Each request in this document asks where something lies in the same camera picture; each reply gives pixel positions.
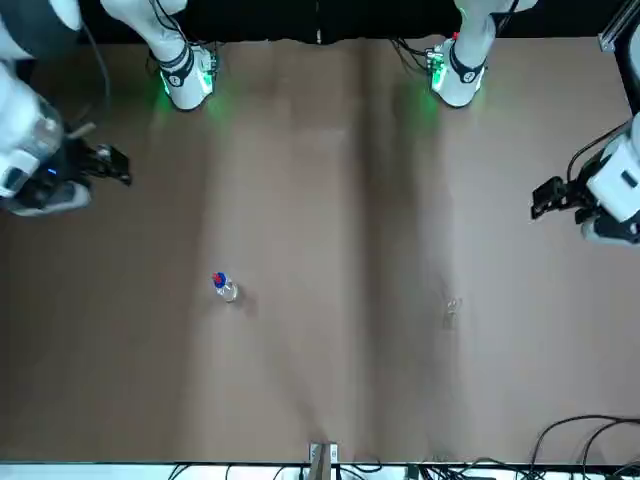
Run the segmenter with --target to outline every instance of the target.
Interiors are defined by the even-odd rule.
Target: black background
[[[593,37],[623,0],[539,0],[513,16],[506,37]],[[81,0],[85,21],[101,43],[141,42],[109,17],[97,0]],[[453,0],[190,0],[177,16],[187,35],[237,42],[280,40],[323,43],[346,38],[450,35],[460,26]]]

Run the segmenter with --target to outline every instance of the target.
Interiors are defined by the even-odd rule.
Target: plastic bottle
[[[212,278],[216,293],[224,298],[225,302],[231,303],[238,298],[238,285],[224,273],[214,273]]]

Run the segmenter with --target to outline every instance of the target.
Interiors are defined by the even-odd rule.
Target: green led light
[[[478,90],[480,90],[480,84],[482,83],[482,77],[484,76],[484,71],[486,70],[486,68],[483,68],[482,70],[480,70],[480,75],[478,78],[478,83],[476,83],[476,92]]]
[[[198,80],[200,80],[200,85],[202,85],[202,90],[205,93],[211,93],[213,91],[213,79],[211,78],[211,74],[202,73],[200,69],[197,70]]]
[[[169,85],[167,85],[167,81],[164,79],[164,75],[160,72],[160,78],[162,79],[162,84],[164,85],[164,93],[166,93],[169,97],[171,93],[169,93]]]
[[[447,75],[447,66],[442,65],[440,68],[437,68],[433,71],[433,75],[431,76],[431,89],[435,92],[439,92],[440,88],[442,88],[442,82],[444,82],[444,77]]]

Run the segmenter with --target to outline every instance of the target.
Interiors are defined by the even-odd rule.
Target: brown table surface
[[[595,39],[498,41],[464,110],[382,41],[225,46],[190,113],[145,48],[103,50],[113,105],[91,140],[131,157],[134,185],[2,219],[1,458],[304,461],[329,439],[342,460],[522,461],[554,420],[639,413],[640,254],[528,217],[630,115]],[[36,84],[68,119],[101,94],[88,49]],[[575,460],[594,426],[542,459]],[[627,460],[637,434],[591,460]]]

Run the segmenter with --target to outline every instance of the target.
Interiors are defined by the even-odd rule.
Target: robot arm
[[[452,107],[468,105],[480,88],[487,56],[498,33],[493,14],[532,8],[538,0],[455,0],[462,25],[456,38],[449,38],[427,52],[437,57],[431,64],[431,88]]]
[[[101,0],[113,18],[135,30],[153,52],[160,66],[165,90],[180,110],[193,110],[213,92],[217,71],[215,54],[193,45],[168,15],[187,0]]]
[[[608,143],[587,160],[574,179],[573,163],[589,148]],[[566,182],[552,177],[533,192],[531,218],[576,209],[583,236],[599,243],[640,244],[640,114],[581,149]]]
[[[131,181],[126,157],[72,138],[58,113],[12,71],[15,60],[69,48],[81,26],[75,0],[0,0],[0,198],[18,215],[88,204],[89,176]]]

